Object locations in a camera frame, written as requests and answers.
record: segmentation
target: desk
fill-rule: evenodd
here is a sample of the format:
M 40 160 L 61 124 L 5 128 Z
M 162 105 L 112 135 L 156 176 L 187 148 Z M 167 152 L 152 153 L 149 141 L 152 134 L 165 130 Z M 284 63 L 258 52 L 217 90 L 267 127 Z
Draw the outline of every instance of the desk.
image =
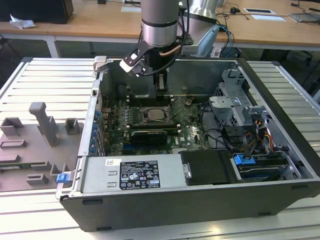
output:
M 290 6 L 290 0 L 230 0 L 239 8 L 271 9 L 276 15 L 286 15 L 285 22 L 255 20 L 248 15 L 231 15 L 227 20 L 229 30 L 235 36 L 234 47 L 320 51 L 320 27 L 317 24 L 299 23 L 290 16 L 302 10 Z M 68 24 L 36 23 L 37 27 L 19 30 L 8 22 L 0 22 L 0 33 L 9 39 L 34 39 L 47 42 L 52 57 L 59 57 L 56 41 L 136 43 L 141 30 L 141 14 L 121 12 L 122 4 L 73 0 L 74 14 Z M 315 2 L 300 2 L 306 10 L 319 8 Z M 223 24 L 224 18 L 218 17 Z M 225 33 L 219 33 L 217 45 L 223 46 Z

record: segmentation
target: computer case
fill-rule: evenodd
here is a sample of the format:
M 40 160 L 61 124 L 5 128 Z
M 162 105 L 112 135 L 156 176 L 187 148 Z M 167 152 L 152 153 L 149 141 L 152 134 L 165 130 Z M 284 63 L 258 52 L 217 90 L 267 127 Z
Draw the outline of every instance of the computer case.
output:
M 0 21 L 10 14 L 22 20 L 66 24 L 74 11 L 72 0 L 0 0 Z

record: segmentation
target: power supply label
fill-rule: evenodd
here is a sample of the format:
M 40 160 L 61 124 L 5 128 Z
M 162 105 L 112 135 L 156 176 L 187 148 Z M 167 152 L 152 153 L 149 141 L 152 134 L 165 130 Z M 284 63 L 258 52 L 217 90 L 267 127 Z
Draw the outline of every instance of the power supply label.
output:
M 120 163 L 120 189 L 160 188 L 158 161 Z

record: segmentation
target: blue latch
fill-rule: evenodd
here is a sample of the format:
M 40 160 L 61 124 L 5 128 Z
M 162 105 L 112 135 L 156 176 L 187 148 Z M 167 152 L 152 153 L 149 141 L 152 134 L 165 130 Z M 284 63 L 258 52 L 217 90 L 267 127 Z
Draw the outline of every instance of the blue latch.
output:
M 253 157 L 247 159 L 244 158 L 243 154 L 237 154 L 236 156 L 233 157 L 233 160 L 235 162 L 236 165 L 240 165 L 240 164 L 256 164 L 256 161 L 254 160 Z
M 56 177 L 57 184 L 68 184 L 70 183 L 70 173 L 60 173 Z

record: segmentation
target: motherboard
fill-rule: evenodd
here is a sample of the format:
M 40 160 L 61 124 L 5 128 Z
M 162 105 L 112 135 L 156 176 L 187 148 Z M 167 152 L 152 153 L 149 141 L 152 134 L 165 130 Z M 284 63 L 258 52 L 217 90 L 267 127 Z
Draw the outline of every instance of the motherboard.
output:
M 139 100 L 110 101 L 103 118 L 105 153 L 157 155 L 210 149 L 200 117 L 201 104 L 188 96 L 154 105 Z

